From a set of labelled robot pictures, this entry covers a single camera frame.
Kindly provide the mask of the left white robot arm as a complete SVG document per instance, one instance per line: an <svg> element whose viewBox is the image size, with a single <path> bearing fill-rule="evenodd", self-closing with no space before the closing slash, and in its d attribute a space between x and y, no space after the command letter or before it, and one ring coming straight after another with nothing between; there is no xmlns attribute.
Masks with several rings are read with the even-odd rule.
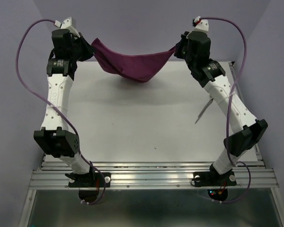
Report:
<svg viewBox="0 0 284 227"><path fill-rule="evenodd" d="M74 82L77 62L93 55L85 40L69 29L52 32L53 50L46 67L48 95L41 129L34 131L34 140L42 151L66 163L85 186L95 183L96 175L80 153L80 140L76 131L69 131L68 103Z"/></svg>

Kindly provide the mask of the silver metal utensil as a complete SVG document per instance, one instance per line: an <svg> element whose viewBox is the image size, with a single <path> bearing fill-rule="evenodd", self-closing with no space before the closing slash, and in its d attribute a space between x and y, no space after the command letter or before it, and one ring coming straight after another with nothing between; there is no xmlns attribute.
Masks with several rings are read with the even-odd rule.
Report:
<svg viewBox="0 0 284 227"><path fill-rule="evenodd" d="M211 98L206 105L204 106L204 108L201 110L201 112L199 113L197 120L195 121L195 124L198 123L198 121L201 119L201 117L203 116L203 114L205 113L206 109L213 103L213 99Z"/></svg>

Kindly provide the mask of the purple cloth napkin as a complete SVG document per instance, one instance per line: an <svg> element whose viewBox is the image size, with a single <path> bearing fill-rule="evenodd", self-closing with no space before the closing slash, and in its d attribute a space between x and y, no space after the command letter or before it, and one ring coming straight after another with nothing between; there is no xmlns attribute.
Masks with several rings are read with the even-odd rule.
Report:
<svg viewBox="0 0 284 227"><path fill-rule="evenodd" d="M91 46L94 56L103 71L119 75L140 83L152 79L168 62L175 52L175 47L158 53L144 55L125 55L108 49L98 38Z"/></svg>

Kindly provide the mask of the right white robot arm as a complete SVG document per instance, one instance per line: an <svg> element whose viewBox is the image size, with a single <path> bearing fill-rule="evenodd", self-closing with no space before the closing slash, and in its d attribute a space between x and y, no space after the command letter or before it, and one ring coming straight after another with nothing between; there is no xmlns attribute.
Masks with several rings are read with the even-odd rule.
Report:
<svg viewBox="0 0 284 227"><path fill-rule="evenodd" d="M220 184L225 180L225 173L260 141L268 124L264 119L257 119L232 91L225 70L219 62L210 58L210 47L211 40L206 33L186 31L176 44L174 55L185 60L193 78L225 114L226 131L233 132L224 139L224 150L208 173L211 183Z"/></svg>

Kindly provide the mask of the silver metal spoon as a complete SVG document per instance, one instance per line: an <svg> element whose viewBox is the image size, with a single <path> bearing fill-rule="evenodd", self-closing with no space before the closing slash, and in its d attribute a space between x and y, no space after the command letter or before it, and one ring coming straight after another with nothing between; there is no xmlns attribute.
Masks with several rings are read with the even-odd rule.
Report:
<svg viewBox="0 0 284 227"><path fill-rule="evenodd" d="M204 106L204 108L201 110L200 114L198 115L199 118L202 117L202 115L204 114L204 112L206 111L206 109L213 103L213 99L211 98L206 105Z"/></svg>

